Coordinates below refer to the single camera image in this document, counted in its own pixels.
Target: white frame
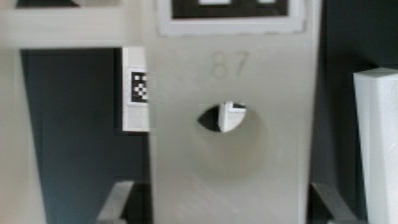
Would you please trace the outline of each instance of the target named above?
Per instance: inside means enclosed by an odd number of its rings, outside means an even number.
[[[171,1],[157,0],[161,34],[166,36],[296,33],[305,30],[306,0],[290,0],[287,17],[180,20],[173,19]]]

